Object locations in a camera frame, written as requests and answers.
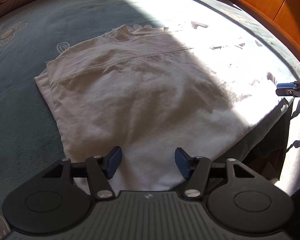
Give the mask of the teal floral bed sheet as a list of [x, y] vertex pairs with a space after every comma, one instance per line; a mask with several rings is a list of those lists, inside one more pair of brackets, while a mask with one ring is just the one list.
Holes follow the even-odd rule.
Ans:
[[244, 57], [249, 68], [270, 61], [276, 85], [300, 81], [293, 52], [229, 0], [36, 0], [9, 12], [0, 18], [0, 239], [289, 239], [291, 198], [243, 164], [268, 132], [286, 133], [288, 96], [279, 96], [290, 103], [283, 115], [210, 159], [226, 176], [210, 179], [203, 197], [182, 197], [177, 185], [93, 197], [87, 178], [70, 176], [76, 162], [35, 77], [68, 48], [123, 25], [204, 29], [211, 50], [256, 49]]

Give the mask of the white printed t-shirt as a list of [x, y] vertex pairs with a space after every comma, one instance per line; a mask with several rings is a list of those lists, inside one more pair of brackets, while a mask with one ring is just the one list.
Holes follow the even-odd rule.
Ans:
[[183, 181], [174, 152], [212, 160], [290, 103], [275, 93], [275, 64], [214, 51], [204, 29], [123, 25], [50, 61], [35, 82], [76, 163], [115, 146], [115, 192], [164, 191]]

